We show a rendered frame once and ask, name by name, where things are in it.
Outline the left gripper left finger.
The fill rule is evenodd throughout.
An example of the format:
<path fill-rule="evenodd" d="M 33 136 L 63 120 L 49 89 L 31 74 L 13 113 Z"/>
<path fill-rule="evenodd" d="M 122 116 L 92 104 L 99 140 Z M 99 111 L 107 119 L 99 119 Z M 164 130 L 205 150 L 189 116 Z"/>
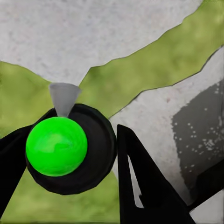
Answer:
<path fill-rule="evenodd" d="M 24 153 L 32 126 L 21 127 L 0 139 L 0 218 L 27 168 Z"/>

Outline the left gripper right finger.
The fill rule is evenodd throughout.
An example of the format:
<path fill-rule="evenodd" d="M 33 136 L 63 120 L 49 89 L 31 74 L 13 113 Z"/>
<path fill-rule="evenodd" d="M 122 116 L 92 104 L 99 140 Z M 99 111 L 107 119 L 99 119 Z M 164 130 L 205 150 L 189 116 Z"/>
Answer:
<path fill-rule="evenodd" d="M 135 205 L 130 157 L 145 208 Z M 134 131 L 117 125 L 120 224 L 196 224 Z"/>

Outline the insectifuge atomizer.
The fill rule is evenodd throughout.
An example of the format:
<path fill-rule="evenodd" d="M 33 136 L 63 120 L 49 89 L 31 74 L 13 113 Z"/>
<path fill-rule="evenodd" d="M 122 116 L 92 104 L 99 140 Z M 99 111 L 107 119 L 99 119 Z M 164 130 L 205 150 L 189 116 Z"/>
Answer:
<path fill-rule="evenodd" d="M 81 88 L 51 83 L 55 108 L 36 121 L 27 137 L 27 168 L 40 186 L 60 195 L 97 187 L 111 172 L 117 138 L 99 110 L 76 104 Z"/>

